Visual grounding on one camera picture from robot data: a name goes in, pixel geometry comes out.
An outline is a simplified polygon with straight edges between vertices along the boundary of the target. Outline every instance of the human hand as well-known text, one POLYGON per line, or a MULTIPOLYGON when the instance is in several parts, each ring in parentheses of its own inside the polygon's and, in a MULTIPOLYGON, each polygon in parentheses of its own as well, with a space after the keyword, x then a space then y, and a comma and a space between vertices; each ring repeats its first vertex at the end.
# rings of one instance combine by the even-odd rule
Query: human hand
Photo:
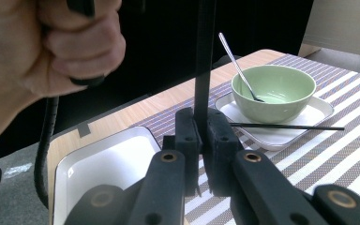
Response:
POLYGON ((84 89, 76 79, 116 69, 125 55, 120 0, 96 0, 96 18, 72 12, 66 0, 0 1, 0 87, 43 98, 84 89), (50 31, 46 37, 41 27, 50 31))

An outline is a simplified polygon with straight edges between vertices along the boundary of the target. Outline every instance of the black rod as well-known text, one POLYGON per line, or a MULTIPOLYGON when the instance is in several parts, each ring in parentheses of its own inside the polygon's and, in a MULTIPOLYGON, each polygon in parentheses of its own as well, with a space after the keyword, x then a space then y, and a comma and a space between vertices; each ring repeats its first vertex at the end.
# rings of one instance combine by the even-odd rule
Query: black rod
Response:
POLYGON ((319 127, 319 126, 244 124, 244 123, 230 123, 230 126, 236 127, 236 128, 288 128, 288 129, 344 130, 344 127, 319 127))
POLYGON ((200 0, 198 12, 194 119, 206 143, 210 71, 215 37, 216 0, 200 0))

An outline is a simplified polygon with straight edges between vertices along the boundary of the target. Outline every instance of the light green bowl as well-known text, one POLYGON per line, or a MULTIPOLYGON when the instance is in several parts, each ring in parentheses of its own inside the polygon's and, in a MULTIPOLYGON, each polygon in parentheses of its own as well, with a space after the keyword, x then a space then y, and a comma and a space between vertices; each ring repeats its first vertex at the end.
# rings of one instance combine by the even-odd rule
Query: light green bowl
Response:
POLYGON ((244 75, 255 95, 238 74, 232 78, 232 94, 241 113, 251 122, 285 123, 296 118, 315 92, 315 81, 305 72, 283 66, 264 65, 245 69, 244 75))

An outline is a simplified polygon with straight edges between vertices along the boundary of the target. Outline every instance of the white wall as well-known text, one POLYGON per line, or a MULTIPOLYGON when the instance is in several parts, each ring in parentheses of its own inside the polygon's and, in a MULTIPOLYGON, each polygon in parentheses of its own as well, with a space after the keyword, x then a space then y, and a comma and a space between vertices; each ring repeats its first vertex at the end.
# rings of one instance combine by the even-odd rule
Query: white wall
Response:
POLYGON ((360 0, 315 0, 303 43, 360 54, 360 0))

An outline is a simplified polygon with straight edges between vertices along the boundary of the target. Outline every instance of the black chopstick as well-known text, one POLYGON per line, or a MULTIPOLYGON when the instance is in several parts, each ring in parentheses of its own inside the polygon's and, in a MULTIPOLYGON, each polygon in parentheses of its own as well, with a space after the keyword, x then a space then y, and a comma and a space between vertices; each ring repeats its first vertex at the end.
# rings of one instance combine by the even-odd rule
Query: black chopstick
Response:
POLYGON ((289 129, 344 130, 344 127, 316 127, 316 126, 245 124, 245 123, 230 123, 230 126, 235 128, 289 128, 289 129))

